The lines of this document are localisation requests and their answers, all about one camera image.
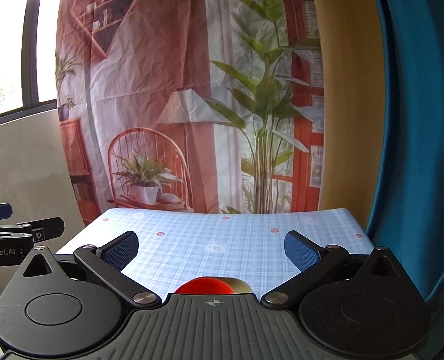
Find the green square plate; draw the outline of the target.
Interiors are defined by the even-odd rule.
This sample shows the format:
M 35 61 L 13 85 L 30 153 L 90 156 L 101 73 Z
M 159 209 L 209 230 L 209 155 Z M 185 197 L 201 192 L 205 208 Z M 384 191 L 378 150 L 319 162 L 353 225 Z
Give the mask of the green square plate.
M 235 294 L 252 293 L 253 290 L 248 283 L 237 278 L 221 277 L 221 281 L 226 283 Z

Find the red bowl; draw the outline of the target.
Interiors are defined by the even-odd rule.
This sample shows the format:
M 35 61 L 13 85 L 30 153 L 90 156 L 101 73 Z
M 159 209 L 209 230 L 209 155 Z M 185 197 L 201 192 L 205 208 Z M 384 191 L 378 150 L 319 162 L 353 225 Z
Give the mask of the red bowl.
M 198 277 L 182 284 L 175 290 L 183 295 L 230 295 L 234 294 L 232 287 L 218 278 Z

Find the blue plaid tablecloth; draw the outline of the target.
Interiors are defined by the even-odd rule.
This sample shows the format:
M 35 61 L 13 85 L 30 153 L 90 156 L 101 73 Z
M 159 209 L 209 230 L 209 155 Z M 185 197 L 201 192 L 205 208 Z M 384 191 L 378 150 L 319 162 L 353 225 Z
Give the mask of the blue plaid tablecloth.
M 286 233 L 297 231 L 320 246 L 369 254 L 373 244 L 346 209 L 284 214 L 198 214 L 113 208 L 67 242 L 60 254 L 102 246 L 126 231 L 139 250 L 124 275 L 166 298 L 201 276 L 235 278 L 261 297 L 298 274 L 286 257 Z

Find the teal curtain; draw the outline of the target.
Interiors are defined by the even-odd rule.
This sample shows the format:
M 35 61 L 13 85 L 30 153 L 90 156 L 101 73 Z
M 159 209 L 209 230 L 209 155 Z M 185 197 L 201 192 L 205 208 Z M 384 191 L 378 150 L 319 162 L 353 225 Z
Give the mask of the teal curtain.
M 368 233 L 392 250 L 427 302 L 418 351 L 444 347 L 444 0 L 376 0 L 385 121 Z

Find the printed room scene backdrop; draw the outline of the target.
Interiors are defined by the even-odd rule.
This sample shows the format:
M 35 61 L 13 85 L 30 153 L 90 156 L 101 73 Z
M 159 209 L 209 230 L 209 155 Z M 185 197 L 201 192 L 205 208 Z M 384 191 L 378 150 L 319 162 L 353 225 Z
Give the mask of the printed room scene backdrop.
M 83 222 L 319 206 L 314 0 L 61 0 L 56 92 Z

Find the black window frame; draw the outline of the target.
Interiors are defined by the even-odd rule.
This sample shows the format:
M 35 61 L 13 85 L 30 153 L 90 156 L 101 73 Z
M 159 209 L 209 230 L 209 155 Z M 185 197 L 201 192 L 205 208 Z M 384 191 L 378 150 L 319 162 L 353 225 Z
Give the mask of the black window frame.
M 39 99 L 39 16 L 40 0 L 0 0 L 0 124 L 56 107 Z

